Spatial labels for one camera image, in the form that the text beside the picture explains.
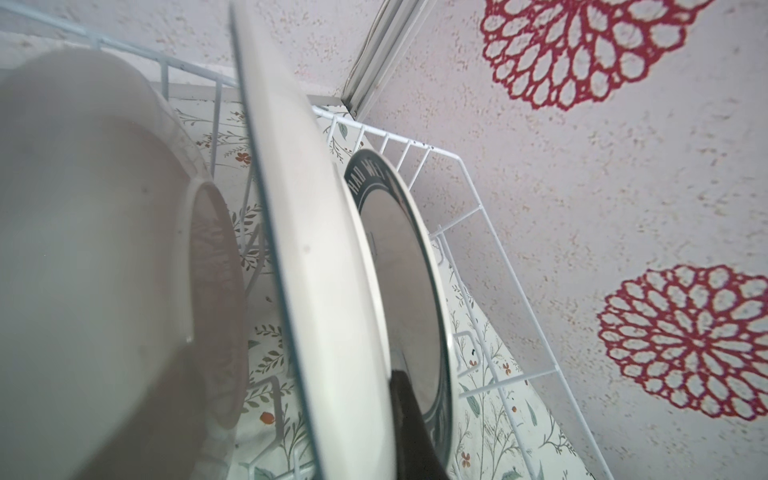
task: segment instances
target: wire rack rail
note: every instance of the wire rack rail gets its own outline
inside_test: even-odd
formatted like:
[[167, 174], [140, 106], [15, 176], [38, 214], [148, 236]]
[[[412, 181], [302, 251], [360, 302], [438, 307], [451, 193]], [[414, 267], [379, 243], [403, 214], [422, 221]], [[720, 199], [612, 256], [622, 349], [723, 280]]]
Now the wire rack rail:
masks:
[[[214, 122], [213, 122], [213, 135], [211, 137], [212, 144], [210, 149], [209, 170], [210, 170], [211, 177], [215, 176], [215, 173], [216, 173], [215, 159], [216, 159], [216, 151], [217, 151], [217, 137], [218, 137], [217, 134], [218, 134], [218, 128], [219, 128], [222, 87], [227, 86], [232, 88], [238, 88], [237, 80], [235, 80], [232, 77], [223, 75], [221, 73], [217, 73], [215, 71], [202, 68], [198, 65], [181, 61], [176, 58], [168, 57], [166, 55], [161, 54], [160, 52], [142, 47], [141, 45], [136, 45], [129, 41], [118, 40], [116, 38], [110, 37], [109, 35], [103, 35], [101, 33], [92, 31], [89, 28], [83, 27], [73, 22], [69, 22], [62, 18], [56, 18], [50, 15], [47, 15], [43, 12], [40, 12], [38, 10], [35, 10], [33, 8], [29, 8], [26, 5], [20, 5], [14, 2], [0, 1], [0, 9], [6, 10], [7, 12], [14, 13], [16, 15], [30, 18], [31, 20], [41, 22], [42, 24], [45, 24], [54, 28], [61, 29], [62, 31], [66, 31], [67, 33], [78, 35], [79, 37], [82, 37], [83, 39], [85, 39], [87, 43], [91, 46], [91, 48], [94, 48], [97, 50], [101, 49], [102, 47], [113, 48], [118, 51], [123, 51], [129, 54], [137, 55], [139, 57], [156, 61], [159, 64], [160, 73], [161, 73], [161, 92], [166, 99], [168, 99], [168, 69], [169, 68], [176, 68], [178, 70], [185, 71], [189, 74], [194, 74], [198, 77], [202, 77], [202, 78], [206, 78], [207, 80], [214, 81], [215, 89], [216, 89], [215, 90], [216, 97], [214, 102]], [[379, 153], [383, 153], [384, 149], [386, 148], [389, 142], [396, 142], [396, 143], [402, 144], [404, 148], [396, 165], [397, 170], [400, 170], [400, 167], [402, 166], [402, 163], [406, 158], [406, 154], [409, 152], [410, 149], [423, 151], [423, 155], [421, 157], [420, 162], [418, 163], [416, 171], [413, 174], [413, 177], [411, 178], [411, 180], [408, 182], [409, 190], [413, 187], [413, 184], [416, 182], [416, 178], [422, 172], [424, 165], [427, 163], [430, 157], [434, 157], [434, 156], [447, 157], [454, 160], [459, 165], [459, 167], [461, 168], [462, 176], [464, 177], [464, 180], [467, 186], [469, 187], [469, 190], [472, 192], [472, 197], [474, 198], [476, 205], [470, 210], [450, 220], [445, 225], [442, 225], [442, 226], [438, 225], [437, 229], [431, 232], [429, 236], [431, 239], [436, 240], [438, 242], [439, 249], [442, 251], [442, 254], [443, 254], [443, 258], [441, 262], [447, 260], [454, 269], [456, 279], [458, 281], [459, 288], [461, 290], [461, 295], [464, 300], [464, 305], [467, 309], [467, 313], [474, 327], [474, 332], [463, 331], [463, 332], [456, 333], [454, 335], [454, 340], [458, 340], [458, 338], [462, 336], [466, 336], [472, 341], [473, 346], [475, 346], [475, 348], [479, 347], [478, 350], [482, 352], [481, 362], [477, 366], [471, 369], [467, 369], [463, 372], [459, 372], [458, 374], [460, 376], [465, 376], [471, 373], [472, 371], [475, 371], [476, 369], [482, 368], [483, 365], [486, 365], [487, 368], [490, 369], [490, 372], [493, 378], [492, 383], [474, 390], [470, 390], [468, 392], [463, 392], [459, 396], [460, 398], [466, 398], [481, 392], [487, 392], [488, 390], [496, 389], [499, 391], [500, 396], [502, 398], [502, 404], [504, 406], [505, 413], [509, 420], [509, 424], [512, 427], [512, 431], [518, 440], [518, 444], [521, 448], [522, 457], [525, 461], [525, 466], [528, 469], [530, 478], [536, 478], [535, 471], [533, 469], [533, 464], [531, 463], [531, 457], [528, 454], [525, 446], [525, 441], [518, 434], [518, 429], [516, 426], [518, 423], [515, 422], [513, 419], [514, 416], [512, 414], [511, 406], [509, 405], [509, 402], [507, 400], [505, 388], [515, 383], [522, 382], [524, 380], [531, 380], [531, 379], [535, 379], [542, 376], [554, 375], [557, 378], [557, 380], [560, 382], [563, 390], [565, 391], [568, 401], [571, 404], [571, 407], [573, 408], [573, 410], [575, 411], [577, 419], [581, 424], [581, 427], [584, 430], [584, 433], [586, 434], [586, 438], [590, 444], [590, 447], [592, 447], [597, 457], [597, 461], [602, 467], [603, 473], [605, 474], [606, 478], [608, 478], [609, 480], [614, 480], [614, 477], [611, 474], [611, 470], [608, 468], [605, 458], [603, 457], [602, 452], [598, 447], [598, 444], [595, 441], [594, 436], [592, 435], [592, 432], [589, 429], [589, 426], [587, 425], [587, 421], [586, 419], [584, 419], [584, 416], [581, 413], [581, 409], [579, 409], [579, 406], [576, 402], [576, 398], [574, 397], [573, 392], [571, 391], [571, 388], [568, 386], [568, 381], [565, 379], [565, 376], [560, 368], [558, 360], [557, 358], [555, 358], [554, 353], [552, 352], [549, 342], [547, 341], [546, 335], [544, 334], [544, 331], [541, 329], [541, 325], [539, 324], [538, 319], [536, 318], [536, 314], [534, 313], [534, 310], [531, 307], [531, 304], [528, 302], [528, 298], [525, 295], [525, 292], [523, 291], [522, 285], [520, 284], [520, 281], [518, 280], [518, 277], [515, 274], [515, 269], [512, 268], [512, 264], [510, 263], [506, 252], [504, 251], [502, 242], [499, 240], [496, 230], [493, 227], [493, 223], [491, 222], [491, 219], [488, 216], [488, 212], [485, 210], [485, 207], [483, 206], [482, 199], [480, 198], [480, 195], [478, 194], [478, 191], [475, 188], [475, 185], [472, 183], [472, 179], [469, 176], [469, 172], [467, 171], [467, 168], [463, 159], [457, 154], [454, 154], [451, 151], [444, 150], [440, 147], [435, 147], [429, 144], [425, 144], [421, 141], [414, 140], [412, 138], [407, 138], [407, 137], [403, 137], [402, 135], [397, 135], [388, 131], [384, 131], [380, 128], [376, 128], [371, 125], [362, 124], [358, 121], [354, 121], [351, 118], [346, 118], [341, 115], [334, 114], [332, 112], [323, 110], [322, 108], [313, 107], [313, 112], [315, 113], [315, 115], [319, 117], [323, 117], [328, 120], [331, 120], [330, 129], [328, 130], [328, 134], [326, 137], [326, 144], [328, 145], [330, 145], [331, 140], [333, 138], [333, 133], [340, 124], [346, 125], [348, 128], [353, 128], [358, 131], [355, 151], [359, 149], [360, 142], [364, 135], [375, 135], [377, 137], [382, 138], [382, 143], [381, 143], [381, 146], [379, 147]], [[253, 175], [254, 164], [251, 164], [251, 168], [248, 173], [250, 182], [254, 181], [254, 175]], [[248, 196], [250, 192], [250, 182], [247, 182], [245, 186], [245, 192], [243, 194], [243, 209], [241, 210], [241, 214], [243, 215], [245, 213], [245, 206], [247, 205]], [[473, 314], [472, 309], [470, 307], [470, 302], [468, 301], [468, 291], [466, 289], [465, 284], [462, 282], [461, 275], [459, 274], [459, 271], [458, 271], [458, 266], [456, 265], [453, 259], [451, 248], [448, 244], [447, 239], [445, 238], [446, 231], [450, 230], [451, 228], [460, 224], [462, 221], [467, 220], [468, 218], [476, 214], [482, 215], [483, 220], [485, 221], [485, 225], [488, 228], [488, 231], [493, 236], [495, 247], [498, 250], [498, 253], [501, 255], [503, 264], [509, 274], [512, 284], [514, 285], [515, 290], [519, 294], [523, 302], [525, 311], [528, 314], [528, 318], [530, 319], [531, 324], [533, 325], [535, 332], [538, 335], [538, 338], [544, 347], [545, 355], [547, 356], [551, 364], [548, 368], [545, 368], [538, 372], [517, 375], [517, 376], [511, 377], [510, 379], [499, 380], [499, 376], [498, 376], [498, 372], [496, 371], [495, 364], [491, 361], [489, 346], [483, 340], [481, 326], [477, 318]], [[245, 238], [244, 230], [241, 235], [242, 237], [238, 240], [238, 243], [240, 245], [240, 251], [242, 253], [242, 252], [247, 252], [248, 249], [250, 249], [253, 246], [253, 242], [255, 240], [256, 235], [252, 234], [251, 238], [247, 239]], [[249, 286], [247, 287], [247, 291], [250, 290], [252, 285], [253, 285], [253, 282], [249, 284]], [[277, 384], [276, 378], [268, 377], [262, 380], [262, 382], [268, 383], [273, 386], [274, 402], [275, 402], [275, 410], [276, 410], [276, 415], [275, 415], [276, 416], [276, 421], [275, 421], [276, 439], [278, 439], [282, 435], [281, 432], [283, 431], [283, 427], [284, 427], [283, 416], [281, 415], [281, 412], [283, 410], [280, 405], [280, 402], [281, 402], [280, 388], [279, 386], [277, 388], [274, 387], [274, 384]], [[246, 466], [247, 468], [249, 468], [249, 477], [253, 477], [252, 471], [257, 461], [263, 455], [265, 455], [275, 447], [276, 447], [276, 442], [272, 442], [270, 445], [266, 447], [266, 449], [263, 452], [259, 453], [256, 457], [254, 457], [253, 461], [250, 464], [243, 464], [243, 466]], [[292, 471], [285, 472], [276, 478], [280, 478], [280, 479], [304, 478], [307, 475], [311, 475], [312, 472], [314, 471], [314, 465], [312, 464], [312, 462], [307, 462], [300, 465], [297, 459], [295, 459], [293, 465], [294, 466]]]

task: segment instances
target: floral shelf liner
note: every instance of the floral shelf liner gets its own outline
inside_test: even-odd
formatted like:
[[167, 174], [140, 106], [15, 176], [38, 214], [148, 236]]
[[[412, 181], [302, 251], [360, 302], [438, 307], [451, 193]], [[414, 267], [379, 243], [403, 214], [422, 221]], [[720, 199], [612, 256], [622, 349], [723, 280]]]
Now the floral shelf liner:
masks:
[[[211, 131], [213, 125], [213, 102], [181, 100], [171, 98], [171, 105], [181, 119], [187, 132], [197, 143], [203, 156], [210, 158]], [[349, 115], [344, 107], [327, 107], [331, 112]], [[251, 162], [248, 133], [245, 126], [243, 106], [237, 102], [224, 102], [221, 106], [216, 158], [216, 185], [221, 190], [230, 210], [233, 228], [240, 238], [243, 233], [257, 233], [257, 241], [241, 259], [246, 283], [255, 281], [249, 297], [250, 335], [248, 337], [250, 382], [243, 404], [242, 416], [237, 426], [237, 447], [230, 467], [229, 480], [273, 480], [286, 472], [292, 472], [299, 463], [300, 477], [312, 478], [312, 449], [300, 401], [296, 395], [296, 378], [286, 356], [283, 345], [282, 320], [276, 313], [272, 298], [275, 297], [272, 284], [272, 265], [269, 250], [264, 242], [261, 228], [261, 206], [258, 196], [251, 191], [250, 201], [244, 216], [240, 215], [243, 188]], [[327, 134], [330, 121], [317, 118], [320, 130]], [[350, 133], [346, 125], [339, 124], [329, 146], [333, 160], [345, 167], [352, 156], [357, 132]], [[363, 137], [361, 147], [370, 147]], [[435, 258], [442, 253], [434, 243]], [[473, 330], [464, 300], [455, 278], [453, 268], [444, 261], [439, 266], [444, 285], [448, 312], [454, 333]], [[511, 353], [496, 334], [493, 326], [480, 308], [468, 297], [470, 307], [478, 318], [484, 341], [490, 347], [492, 361], [497, 372], [503, 376], [519, 375], [522, 370]], [[461, 370], [472, 368], [480, 361], [472, 342], [459, 337], [458, 356]], [[273, 386], [260, 384], [267, 377], [276, 376], [280, 385], [280, 396], [284, 415], [284, 431], [277, 447], [263, 455], [253, 464], [254, 457], [275, 439], [275, 408]], [[463, 376], [459, 380], [464, 391], [488, 385], [492, 381], [489, 366]], [[552, 414], [541, 401], [536, 391], [527, 382], [507, 388], [506, 395], [518, 433], [528, 449], [534, 467], [533, 480], [577, 480], [594, 478], [574, 447], [553, 419]], [[518, 439], [515, 438], [502, 406], [497, 390], [483, 392], [461, 399], [458, 404], [458, 425], [455, 426], [455, 451], [449, 475], [457, 480], [487, 479], [515, 480], [530, 478], [521, 455]]]

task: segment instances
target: orange flower print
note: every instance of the orange flower print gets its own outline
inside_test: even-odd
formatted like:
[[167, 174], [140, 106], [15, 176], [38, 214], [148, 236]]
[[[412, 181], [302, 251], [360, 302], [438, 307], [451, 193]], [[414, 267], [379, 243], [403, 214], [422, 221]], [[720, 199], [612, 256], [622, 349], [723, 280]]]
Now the orange flower print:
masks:
[[275, 422], [275, 416], [269, 412], [264, 412], [259, 417], [259, 420], [264, 422], [265, 425], [272, 425]]
[[241, 151], [240, 153], [238, 153], [235, 158], [237, 159], [237, 161], [241, 161], [245, 165], [250, 165], [250, 155], [244, 151]]

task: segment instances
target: white bowl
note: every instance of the white bowl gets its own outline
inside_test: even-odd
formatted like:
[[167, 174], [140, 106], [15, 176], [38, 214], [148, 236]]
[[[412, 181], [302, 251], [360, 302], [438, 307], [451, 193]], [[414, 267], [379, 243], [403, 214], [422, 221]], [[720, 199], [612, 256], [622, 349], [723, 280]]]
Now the white bowl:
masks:
[[223, 478], [243, 279], [200, 152], [97, 51], [11, 73], [0, 115], [0, 477]]

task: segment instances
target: red flower pattern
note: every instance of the red flower pattern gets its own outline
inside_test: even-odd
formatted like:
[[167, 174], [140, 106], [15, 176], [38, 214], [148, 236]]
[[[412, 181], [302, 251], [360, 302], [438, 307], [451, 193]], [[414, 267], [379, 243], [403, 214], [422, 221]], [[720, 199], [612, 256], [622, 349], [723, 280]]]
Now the red flower pattern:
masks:
[[768, 279], [728, 266], [648, 270], [605, 297], [598, 333], [623, 375], [679, 409], [768, 412]]
[[241, 162], [243, 162], [245, 165], [250, 165], [250, 155], [249, 155], [249, 154], [247, 154], [247, 153], [246, 153], [246, 152], [244, 152], [244, 151], [241, 151], [240, 153], [238, 153], [237, 155], [235, 155], [235, 159], [236, 159], [237, 161], [241, 161]]
[[712, 0], [486, 0], [493, 80], [533, 108], [603, 101], [683, 45]]

